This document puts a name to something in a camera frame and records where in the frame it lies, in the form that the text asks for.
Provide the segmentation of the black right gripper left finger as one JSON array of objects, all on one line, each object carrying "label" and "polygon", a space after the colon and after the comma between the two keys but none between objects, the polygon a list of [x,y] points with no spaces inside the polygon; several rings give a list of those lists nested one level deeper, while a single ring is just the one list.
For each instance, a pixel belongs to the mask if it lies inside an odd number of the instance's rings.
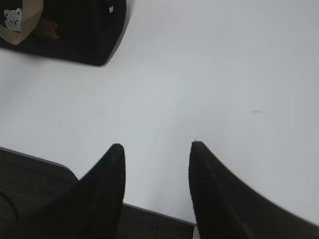
[{"label": "black right gripper left finger", "polygon": [[116,238],[125,183],[124,148],[116,143],[75,186],[37,213],[29,238]]}]

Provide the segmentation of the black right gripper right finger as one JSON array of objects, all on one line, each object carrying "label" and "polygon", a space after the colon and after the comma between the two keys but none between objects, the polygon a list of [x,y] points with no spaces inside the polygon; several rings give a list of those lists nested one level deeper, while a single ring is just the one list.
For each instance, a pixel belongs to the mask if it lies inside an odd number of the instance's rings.
[{"label": "black right gripper right finger", "polygon": [[191,145],[189,188],[202,239],[317,239],[319,227],[236,177],[201,141]]}]

